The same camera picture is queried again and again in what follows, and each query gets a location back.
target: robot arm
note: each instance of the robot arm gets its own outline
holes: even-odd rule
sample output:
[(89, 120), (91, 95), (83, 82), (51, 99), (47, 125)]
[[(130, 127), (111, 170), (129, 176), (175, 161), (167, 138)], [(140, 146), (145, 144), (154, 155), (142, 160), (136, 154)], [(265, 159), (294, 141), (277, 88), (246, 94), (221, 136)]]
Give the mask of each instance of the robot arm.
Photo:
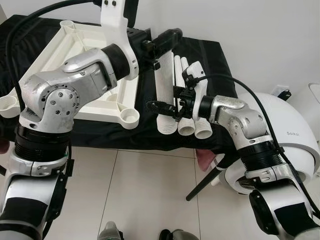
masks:
[(203, 73), (199, 62), (182, 73), (186, 88), (174, 87), (182, 106), (179, 112), (175, 106), (158, 101), (149, 102), (149, 108), (177, 121), (196, 113), (226, 128), (247, 170), (245, 177), (255, 187), (249, 200), (259, 227), (281, 240), (319, 239), (320, 227), (312, 219), (310, 203), (279, 155), (264, 117), (232, 97), (204, 96), (200, 104), (195, 104), (194, 88)]
[[(93, 48), (54, 71), (32, 75), (21, 86), (27, 108), (19, 116), (0, 197), (0, 239), (43, 238), (45, 224), (60, 215), (66, 195), (73, 165), (66, 149), (74, 116), (115, 88), (118, 80), (132, 80), (138, 72), (156, 68), (156, 59), (182, 38), (180, 29), (167, 30), (153, 41), (148, 30), (128, 32), (131, 51), (114, 43)], [(127, 57), (132, 51), (133, 61)]]

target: black tripod leg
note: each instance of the black tripod leg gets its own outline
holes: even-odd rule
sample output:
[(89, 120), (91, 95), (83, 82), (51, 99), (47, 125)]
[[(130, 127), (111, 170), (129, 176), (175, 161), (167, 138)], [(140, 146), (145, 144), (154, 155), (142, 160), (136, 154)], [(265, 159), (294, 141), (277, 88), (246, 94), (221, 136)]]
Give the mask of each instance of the black tripod leg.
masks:
[(207, 176), (186, 196), (186, 200), (190, 201), (195, 195), (200, 193), (213, 179), (215, 179), (222, 171), (218, 170), (217, 167), (211, 170)]
[(213, 179), (215, 179), (224, 169), (230, 167), (239, 156), (236, 152), (226, 154), (219, 164), (209, 172), (207, 176), (186, 196), (186, 200), (190, 201), (194, 198), (202, 189), (205, 188)]

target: white power outlet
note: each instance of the white power outlet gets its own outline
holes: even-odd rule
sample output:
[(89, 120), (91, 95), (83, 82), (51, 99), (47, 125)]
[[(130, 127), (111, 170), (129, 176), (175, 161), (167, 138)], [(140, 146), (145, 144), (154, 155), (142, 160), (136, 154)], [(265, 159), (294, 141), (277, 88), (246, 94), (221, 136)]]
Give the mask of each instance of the white power outlet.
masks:
[(283, 85), (277, 85), (275, 88), (272, 90), (271, 94), (273, 96), (278, 97), (280, 93), (282, 93), (285, 90), (288, 90), (289, 86), (283, 86)]

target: white wall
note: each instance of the white wall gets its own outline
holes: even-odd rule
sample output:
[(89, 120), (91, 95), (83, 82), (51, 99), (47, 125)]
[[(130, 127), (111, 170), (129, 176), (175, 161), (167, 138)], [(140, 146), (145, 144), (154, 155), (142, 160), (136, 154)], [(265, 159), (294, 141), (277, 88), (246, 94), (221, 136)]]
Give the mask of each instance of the white wall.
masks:
[[(7, 17), (55, 2), (0, 0)], [(85, 3), (45, 16), (98, 23), (100, 9)], [(136, 27), (150, 26), (220, 42), (234, 77), (255, 91), (280, 84), (296, 93), (320, 79), (319, 0), (140, 0)]]
[(0, 24), (3, 23), (7, 19), (5, 12), (3, 11), (1, 5), (0, 5)]

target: tiled floor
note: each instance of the tiled floor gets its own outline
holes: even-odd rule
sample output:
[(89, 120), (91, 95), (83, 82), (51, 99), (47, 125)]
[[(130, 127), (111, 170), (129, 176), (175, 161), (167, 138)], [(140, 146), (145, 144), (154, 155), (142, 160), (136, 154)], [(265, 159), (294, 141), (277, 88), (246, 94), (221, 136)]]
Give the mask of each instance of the tiled floor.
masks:
[[(47, 240), (95, 240), (115, 221), (126, 240), (158, 240), (184, 229), (201, 240), (275, 240), (257, 226), (248, 197), (217, 185), (185, 200), (205, 173), (192, 149), (137, 151), (74, 147), (75, 168)], [(8, 154), (0, 156), (4, 164)], [(308, 190), (319, 204), (320, 177)]]

